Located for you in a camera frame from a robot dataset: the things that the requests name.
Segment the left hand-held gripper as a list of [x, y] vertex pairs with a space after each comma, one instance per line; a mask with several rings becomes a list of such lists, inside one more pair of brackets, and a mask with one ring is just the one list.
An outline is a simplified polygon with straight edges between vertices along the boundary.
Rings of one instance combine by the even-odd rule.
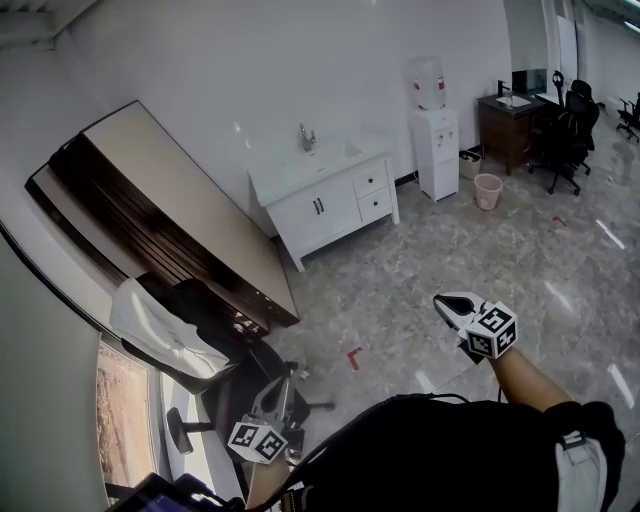
[[227, 446], [245, 461], [262, 465], [270, 465], [286, 449], [300, 452], [305, 430], [287, 425], [293, 409], [291, 377], [273, 380], [256, 395], [250, 414], [235, 424]]

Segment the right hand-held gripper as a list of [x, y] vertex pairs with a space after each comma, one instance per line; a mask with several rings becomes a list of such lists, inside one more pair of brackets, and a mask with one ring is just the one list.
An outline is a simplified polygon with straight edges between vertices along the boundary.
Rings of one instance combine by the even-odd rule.
[[473, 292], [454, 291], [435, 295], [433, 304], [451, 329], [461, 328], [459, 347], [475, 363], [482, 358], [499, 359], [518, 339], [517, 315], [502, 302], [485, 302]]

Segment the white drawer with black knob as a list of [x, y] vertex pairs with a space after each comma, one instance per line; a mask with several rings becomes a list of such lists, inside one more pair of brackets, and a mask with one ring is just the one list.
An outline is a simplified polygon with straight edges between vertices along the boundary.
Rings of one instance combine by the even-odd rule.
[[352, 174], [351, 179], [357, 199], [386, 188], [389, 185], [386, 161], [377, 159], [365, 163]]

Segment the grey shoulder bag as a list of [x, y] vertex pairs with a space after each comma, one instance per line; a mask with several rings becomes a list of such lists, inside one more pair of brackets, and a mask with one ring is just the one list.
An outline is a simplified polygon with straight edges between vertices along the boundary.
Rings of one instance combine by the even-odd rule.
[[608, 468], [600, 443], [573, 431], [555, 444], [555, 457], [557, 512], [601, 512]]

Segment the person's left forearm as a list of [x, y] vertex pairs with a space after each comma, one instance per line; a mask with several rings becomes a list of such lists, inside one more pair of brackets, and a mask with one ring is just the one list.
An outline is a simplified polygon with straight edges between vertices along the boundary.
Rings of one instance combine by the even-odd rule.
[[270, 464], [255, 463], [246, 501], [247, 507], [251, 509], [264, 504], [281, 487], [289, 474], [289, 465], [283, 455]]

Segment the person's right forearm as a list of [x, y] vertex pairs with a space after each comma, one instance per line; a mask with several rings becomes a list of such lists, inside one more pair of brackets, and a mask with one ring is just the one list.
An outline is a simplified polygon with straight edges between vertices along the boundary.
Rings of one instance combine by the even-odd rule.
[[509, 403], [530, 406], [544, 412], [571, 402], [569, 394], [542, 373], [518, 349], [510, 348], [489, 364]]

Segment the black office chair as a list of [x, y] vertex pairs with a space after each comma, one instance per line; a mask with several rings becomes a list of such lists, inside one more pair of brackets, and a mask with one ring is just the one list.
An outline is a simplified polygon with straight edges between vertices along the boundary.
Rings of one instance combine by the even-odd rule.
[[549, 195], [555, 193], [560, 178], [573, 187], [575, 196], [580, 195], [581, 187], [575, 181], [575, 174], [580, 167], [584, 168], [586, 176], [591, 174], [586, 159], [595, 150], [593, 129], [599, 116], [600, 110], [593, 99], [592, 87], [577, 79], [572, 82], [553, 115], [535, 132], [535, 157], [527, 165], [527, 171], [532, 174], [542, 169], [553, 174], [553, 181], [547, 189]]
[[164, 285], [151, 274], [133, 279], [171, 313], [195, 325], [201, 339], [230, 360], [230, 365], [214, 377], [196, 379], [158, 362], [121, 338], [129, 354], [200, 398], [210, 422], [185, 422], [175, 407], [166, 413], [170, 435], [181, 454], [192, 452], [189, 439], [192, 433], [215, 431], [227, 444], [235, 424], [250, 414], [256, 395], [279, 377], [290, 376], [294, 385], [294, 409], [287, 425], [302, 427], [315, 406], [296, 390], [297, 363], [283, 360], [241, 312], [197, 279], [173, 287]]
[[640, 144], [640, 92], [637, 94], [635, 102], [620, 99], [623, 109], [618, 111], [619, 122], [615, 128], [616, 131], [625, 131], [628, 135], [627, 139], [635, 139]]

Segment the white windowsill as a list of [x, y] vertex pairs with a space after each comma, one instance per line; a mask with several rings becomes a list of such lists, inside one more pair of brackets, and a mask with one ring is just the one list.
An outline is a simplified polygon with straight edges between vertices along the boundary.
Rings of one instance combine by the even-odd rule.
[[165, 374], [160, 376], [160, 396], [161, 419], [172, 479], [176, 480], [188, 473], [205, 483], [221, 498], [242, 497], [243, 492], [233, 462], [215, 431], [190, 434], [193, 451], [189, 454], [181, 454], [170, 435], [166, 413], [173, 407], [179, 410], [181, 419], [185, 422], [210, 422], [200, 398]]

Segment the pink waste bin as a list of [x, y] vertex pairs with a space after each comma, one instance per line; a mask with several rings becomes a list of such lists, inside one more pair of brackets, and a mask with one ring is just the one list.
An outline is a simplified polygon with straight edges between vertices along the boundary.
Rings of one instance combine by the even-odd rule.
[[493, 210], [503, 190], [503, 181], [493, 174], [480, 173], [474, 177], [474, 186], [477, 206], [484, 211]]

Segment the white basket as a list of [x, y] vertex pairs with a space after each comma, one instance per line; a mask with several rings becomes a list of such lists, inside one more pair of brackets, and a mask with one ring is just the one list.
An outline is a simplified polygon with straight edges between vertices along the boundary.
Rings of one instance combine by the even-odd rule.
[[469, 150], [459, 152], [459, 171], [464, 179], [473, 180], [481, 170], [482, 155]]

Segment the white cloth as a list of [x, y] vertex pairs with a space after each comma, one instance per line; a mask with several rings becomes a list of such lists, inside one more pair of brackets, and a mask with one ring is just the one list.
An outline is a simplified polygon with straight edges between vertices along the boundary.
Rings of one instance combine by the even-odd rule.
[[167, 310], [133, 278], [112, 296], [110, 325], [146, 355], [196, 379], [210, 379], [230, 365], [227, 356], [201, 339], [195, 325]]

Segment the dark tablet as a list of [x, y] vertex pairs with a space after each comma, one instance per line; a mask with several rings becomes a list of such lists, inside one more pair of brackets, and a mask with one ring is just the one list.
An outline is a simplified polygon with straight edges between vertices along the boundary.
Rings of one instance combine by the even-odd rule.
[[114, 501], [105, 512], [245, 512], [242, 498], [220, 498], [191, 474], [169, 482], [151, 473], [135, 487], [107, 483], [105, 488]]

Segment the window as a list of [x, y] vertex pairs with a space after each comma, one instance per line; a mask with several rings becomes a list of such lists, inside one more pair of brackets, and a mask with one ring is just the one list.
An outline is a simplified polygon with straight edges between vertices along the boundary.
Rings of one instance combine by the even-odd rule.
[[148, 370], [108, 344], [100, 343], [96, 399], [104, 482], [134, 487], [157, 469]]

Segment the white water dispenser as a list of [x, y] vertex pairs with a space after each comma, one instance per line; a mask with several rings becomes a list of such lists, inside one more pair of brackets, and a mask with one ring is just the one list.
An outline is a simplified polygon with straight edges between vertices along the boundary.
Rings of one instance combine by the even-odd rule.
[[413, 110], [411, 135], [423, 193], [437, 202], [459, 189], [459, 130], [454, 110]]

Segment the person's black shirt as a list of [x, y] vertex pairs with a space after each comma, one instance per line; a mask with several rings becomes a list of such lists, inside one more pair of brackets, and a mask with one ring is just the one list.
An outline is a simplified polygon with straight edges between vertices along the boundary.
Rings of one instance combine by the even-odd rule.
[[607, 461], [603, 510], [619, 486], [625, 439], [611, 407], [567, 402], [449, 403], [400, 395], [359, 415], [302, 465], [314, 512], [557, 512], [555, 444], [579, 431]]

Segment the brown wooden vanity cabinet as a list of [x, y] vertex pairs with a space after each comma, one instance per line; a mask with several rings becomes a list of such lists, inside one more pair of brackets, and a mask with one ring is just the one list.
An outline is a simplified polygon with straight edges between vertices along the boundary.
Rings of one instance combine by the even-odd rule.
[[497, 94], [478, 98], [480, 145], [486, 156], [501, 162], [505, 173], [527, 163], [533, 154], [534, 122], [545, 103], [536, 98], [513, 96], [520, 106], [508, 108]]

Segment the white vanity cabinet with sink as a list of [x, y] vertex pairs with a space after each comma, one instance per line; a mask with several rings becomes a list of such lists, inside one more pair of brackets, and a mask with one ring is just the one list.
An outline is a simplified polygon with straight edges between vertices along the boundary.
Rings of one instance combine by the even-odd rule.
[[[400, 222], [393, 145], [383, 135], [356, 133], [249, 173], [260, 206], [268, 213], [296, 268], [302, 258], [386, 216]], [[364, 224], [351, 176], [365, 163], [384, 159], [392, 213]]]

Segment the stack of beige boards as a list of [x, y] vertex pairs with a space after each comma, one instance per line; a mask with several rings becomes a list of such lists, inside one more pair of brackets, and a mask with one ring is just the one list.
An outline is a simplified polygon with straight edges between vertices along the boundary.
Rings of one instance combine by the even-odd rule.
[[276, 245], [139, 102], [74, 135], [25, 188], [108, 289], [199, 280], [241, 331], [299, 320]]

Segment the clear water jug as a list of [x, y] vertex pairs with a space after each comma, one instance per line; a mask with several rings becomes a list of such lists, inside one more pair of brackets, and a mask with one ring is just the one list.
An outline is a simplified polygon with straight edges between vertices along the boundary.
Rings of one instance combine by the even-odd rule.
[[415, 57], [405, 71], [412, 106], [418, 110], [438, 110], [446, 106], [446, 89], [441, 59]]

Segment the grey roller blind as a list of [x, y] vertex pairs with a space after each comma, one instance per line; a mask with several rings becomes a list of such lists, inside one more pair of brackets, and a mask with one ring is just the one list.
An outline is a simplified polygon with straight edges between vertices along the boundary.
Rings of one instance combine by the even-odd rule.
[[0, 510], [103, 512], [100, 334], [0, 234]]

